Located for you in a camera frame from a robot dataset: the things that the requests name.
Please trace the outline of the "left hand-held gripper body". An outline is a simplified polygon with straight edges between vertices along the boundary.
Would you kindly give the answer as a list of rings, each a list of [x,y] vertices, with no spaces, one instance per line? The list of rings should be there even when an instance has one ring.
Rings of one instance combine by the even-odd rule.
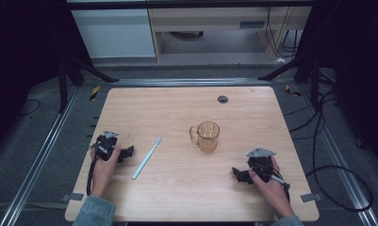
[[[105,130],[102,135],[99,135],[94,143],[95,154],[104,161],[112,156],[114,146],[118,140],[118,133]]]

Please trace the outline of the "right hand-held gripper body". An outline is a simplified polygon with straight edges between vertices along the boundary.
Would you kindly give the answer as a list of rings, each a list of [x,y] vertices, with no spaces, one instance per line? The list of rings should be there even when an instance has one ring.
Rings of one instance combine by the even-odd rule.
[[[271,158],[276,155],[276,152],[270,151],[261,147],[246,153],[248,157],[248,165],[260,179],[267,183],[273,174],[273,164]]]

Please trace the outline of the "light blue toothbrush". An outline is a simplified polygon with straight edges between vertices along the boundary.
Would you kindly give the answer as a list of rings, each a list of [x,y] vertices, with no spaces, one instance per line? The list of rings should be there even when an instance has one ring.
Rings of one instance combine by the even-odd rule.
[[[160,144],[160,142],[162,141],[162,137],[158,137],[156,139],[156,142],[155,144],[153,145],[153,147],[150,149],[150,151],[145,155],[145,157],[143,158],[143,160],[140,162],[138,168],[136,169],[136,171],[134,172],[134,174],[132,175],[132,180],[136,180],[141,171],[143,170],[143,168],[145,167],[145,165],[147,164],[147,162],[149,161],[149,159],[151,158],[153,152],[155,151],[156,147]]]

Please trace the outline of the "amber glass cup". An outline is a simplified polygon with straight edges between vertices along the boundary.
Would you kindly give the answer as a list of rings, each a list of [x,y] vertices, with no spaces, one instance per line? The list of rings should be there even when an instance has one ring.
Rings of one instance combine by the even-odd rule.
[[[213,152],[218,145],[220,127],[213,121],[203,121],[198,126],[191,126],[189,136],[192,143],[203,152]]]

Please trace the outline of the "person's left hand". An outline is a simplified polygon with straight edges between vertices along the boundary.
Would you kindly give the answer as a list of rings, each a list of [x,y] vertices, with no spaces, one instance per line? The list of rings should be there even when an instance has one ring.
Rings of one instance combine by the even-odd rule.
[[[95,162],[92,173],[91,195],[105,199],[107,197],[107,188],[114,174],[118,163],[118,157],[121,152],[121,144],[118,143],[108,161],[102,158],[96,158],[95,151],[91,152],[91,158]]]

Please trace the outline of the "person's right hand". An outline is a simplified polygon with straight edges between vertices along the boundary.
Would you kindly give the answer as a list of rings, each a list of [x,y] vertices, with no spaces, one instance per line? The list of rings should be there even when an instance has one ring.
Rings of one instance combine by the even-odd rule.
[[[270,179],[265,183],[252,170],[249,171],[249,175],[260,194],[264,197],[267,204],[279,219],[294,215],[294,211],[288,201],[284,187],[280,183],[273,179]]]

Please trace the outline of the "yellow black striped tape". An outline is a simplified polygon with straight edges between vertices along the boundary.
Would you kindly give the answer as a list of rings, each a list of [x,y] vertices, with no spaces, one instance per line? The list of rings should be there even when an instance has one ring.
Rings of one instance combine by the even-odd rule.
[[[100,88],[101,88],[100,86],[95,86],[95,87],[93,88],[93,90],[92,90],[92,92],[91,92],[91,95],[90,95],[90,98],[89,98],[90,101],[95,100],[95,98],[96,98],[96,96],[97,96],[97,94],[98,94]]]
[[[290,95],[295,96],[295,97],[300,97],[300,96],[302,96],[301,92],[299,92],[299,91],[293,91],[293,90],[290,88],[289,85],[285,85],[285,91],[286,91],[287,93],[289,93]]]

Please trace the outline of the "grey tape piece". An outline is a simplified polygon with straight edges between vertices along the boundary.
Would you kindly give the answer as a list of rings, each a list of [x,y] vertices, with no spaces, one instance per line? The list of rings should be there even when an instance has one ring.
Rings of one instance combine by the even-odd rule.
[[[68,193],[64,194],[61,198],[62,201],[81,201],[84,197],[84,194],[81,193]]]
[[[322,196],[319,193],[308,193],[301,196],[303,202],[318,202],[322,200]]]

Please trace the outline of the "black metal stand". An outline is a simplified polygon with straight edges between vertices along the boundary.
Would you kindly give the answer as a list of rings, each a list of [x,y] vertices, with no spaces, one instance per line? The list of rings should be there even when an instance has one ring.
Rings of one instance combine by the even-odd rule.
[[[101,73],[93,66],[90,66],[88,63],[70,54],[64,45],[54,43],[53,49],[58,58],[60,113],[64,112],[68,105],[67,79],[70,79],[74,86],[81,86],[84,83],[83,75],[80,72],[81,70],[85,70],[107,83],[118,82],[118,79]]]
[[[311,91],[310,99],[311,104],[317,107],[320,103],[319,93],[319,78],[320,78],[320,65],[324,50],[318,47],[304,49],[289,63],[284,64],[271,73],[259,77],[261,81],[271,81],[278,75],[296,68],[297,72],[294,76],[294,80],[297,83],[303,83],[308,77],[311,78]]]

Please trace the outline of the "white cabinet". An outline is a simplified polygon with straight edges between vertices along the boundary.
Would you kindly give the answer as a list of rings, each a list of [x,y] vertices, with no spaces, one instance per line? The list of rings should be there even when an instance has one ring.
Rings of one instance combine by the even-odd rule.
[[[73,16],[91,58],[156,55],[146,9],[74,10]]]

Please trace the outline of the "light wooden desk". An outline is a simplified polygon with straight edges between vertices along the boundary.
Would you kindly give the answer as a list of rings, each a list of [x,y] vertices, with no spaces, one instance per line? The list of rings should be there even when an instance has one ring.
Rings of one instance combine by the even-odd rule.
[[[160,40],[165,32],[254,30],[267,59],[277,50],[288,30],[304,30],[311,7],[252,8],[155,8],[149,9],[150,25],[160,57]]]

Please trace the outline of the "metal floor rail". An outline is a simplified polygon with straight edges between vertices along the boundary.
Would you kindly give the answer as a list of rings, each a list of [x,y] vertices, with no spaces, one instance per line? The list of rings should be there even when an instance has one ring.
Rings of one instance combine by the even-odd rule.
[[[59,133],[63,128],[63,125],[68,118],[71,109],[74,106],[75,98],[78,92],[81,90],[80,87],[72,87],[71,93],[67,95],[67,104],[65,108],[58,113],[55,122],[47,134],[38,155],[36,156],[34,162],[32,163],[22,185],[20,186],[18,192],[14,196],[12,202],[8,205],[2,219],[0,221],[0,226],[14,226],[18,217],[22,213],[27,199],[29,198],[33,187],[35,186],[41,171],[52,152],[52,149],[58,139]]]
[[[323,113],[324,105],[336,97],[329,90],[318,95],[317,107],[311,104],[306,89],[300,88],[307,111],[306,122],[297,128],[301,140],[309,141],[310,148],[300,152],[305,176],[311,190],[322,200],[316,202],[323,226],[378,226],[378,217],[372,208],[375,196],[366,179],[349,165],[338,148]]]
[[[258,78],[151,78],[119,79],[113,82],[118,87],[226,87],[267,86],[269,81]]]

